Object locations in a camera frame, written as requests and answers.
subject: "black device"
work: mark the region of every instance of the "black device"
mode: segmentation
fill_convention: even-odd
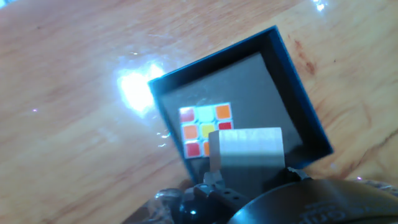
[[[389,192],[347,180],[313,180],[291,169],[285,184],[254,200],[219,179],[185,193],[161,190],[149,207],[150,218],[138,222],[135,214],[123,224],[398,223],[398,198]]]

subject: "black plastic part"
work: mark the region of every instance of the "black plastic part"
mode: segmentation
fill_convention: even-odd
[[[149,83],[155,103],[182,158],[184,158],[182,142],[175,135],[176,132],[164,105],[160,101],[160,96],[225,68],[256,52],[261,53],[286,110],[303,141],[302,149],[296,149],[291,154],[286,155],[286,165],[302,169],[315,160],[333,152],[287,53],[279,31],[274,26]],[[184,160],[184,163],[193,181],[197,184],[203,177],[198,177],[195,174],[191,163],[186,160]]]
[[[244,206],[229,224],[390,223],[398,198],[344,180],[303,181],[273,189]]]

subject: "wood grain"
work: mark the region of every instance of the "wood grain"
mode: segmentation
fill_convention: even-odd
[[[307,172],[398,185],[397,10],[395,0],[0,9],[0,223],[120,223],[187,179],[158,112],[126,106],[120,78],[170,72],[275,24],[336,151]]]

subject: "rubik's cube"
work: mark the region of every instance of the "rubik's cube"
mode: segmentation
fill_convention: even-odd
[[[209,133],[234,128],[229,103],[180,108],[180,122],[186,159],[208,157]]]

